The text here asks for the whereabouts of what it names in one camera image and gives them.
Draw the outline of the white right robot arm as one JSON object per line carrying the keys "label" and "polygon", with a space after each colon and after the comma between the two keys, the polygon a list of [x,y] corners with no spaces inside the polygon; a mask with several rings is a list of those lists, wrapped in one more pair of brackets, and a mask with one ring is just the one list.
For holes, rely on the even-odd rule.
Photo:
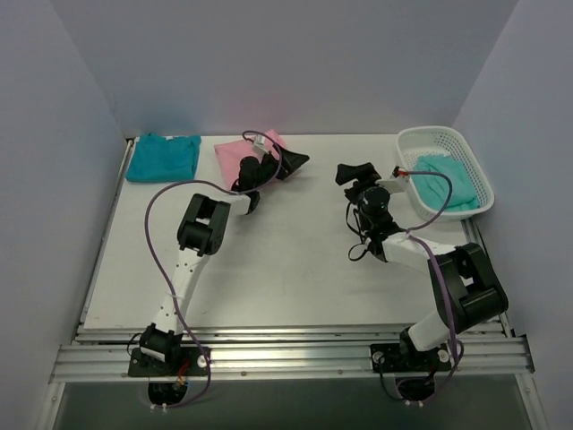
{"label": "white right robot arm", "polygon": [[414,170],[394,168],[382,180],[371,163],[340,164],[335,176],[348,200],[350,230],[359,238],[363,255],[395,263],[429,276],[434,308],[400,335],[398,361],[415,370],[430,358],[430,351],[448,343],[453,357],[460,357],[458,334],[505,313],[508,297],[477,243],[442,244],[421,239],[416,228],[402,228],[389,212],[390,196],[417,176]]}

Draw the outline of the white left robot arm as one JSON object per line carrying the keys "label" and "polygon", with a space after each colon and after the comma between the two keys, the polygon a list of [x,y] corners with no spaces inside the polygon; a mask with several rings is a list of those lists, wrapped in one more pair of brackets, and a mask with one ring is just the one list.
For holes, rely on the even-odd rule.
{"label": "white left robot arm", "polygon": [[244,157],[229,190],[201,180],[201,185],[211,186],[227,198],[215,200],[201,193],[192,196],[176,231],[178,257],[172,275],[167,274],[151,242],[150,214],[162,194],[182,183],[168,185],[151,198],[144,213],[144,236],[151,257],[167,282],[168,293],[141,335],[139,348],[158,374],[171,375],[180,366],[181,342],[189,330],[185,316],[204,267],[223,244],[229,218],[254,212],[263,187],[275,180],[286,180],[309,160],[308,155],[277,147],[265,151],[260,158]]}

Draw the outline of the pink t-shirt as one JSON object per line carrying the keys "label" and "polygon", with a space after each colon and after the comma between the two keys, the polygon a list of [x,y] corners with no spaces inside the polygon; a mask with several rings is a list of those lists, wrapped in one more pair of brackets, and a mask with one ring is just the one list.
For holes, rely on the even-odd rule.
{"label": "pink t-shirt", "polygon": [[[278,153],[272,147],[272,142],[276,142],[281,148],[285,149],[287,148],[287,144],[274,130],[267,131],[267,135],[270,139],[264,139],[265,149],[271,151],[272,155],[277,158]],[[225,188],[228,190],[231,189],[233,183],[238,178],[240,163],[244,158],[255,157],[258,161],[262,159],[262,155],[254,151],[252,145],[245,140],[216,144],[214,151]]]}

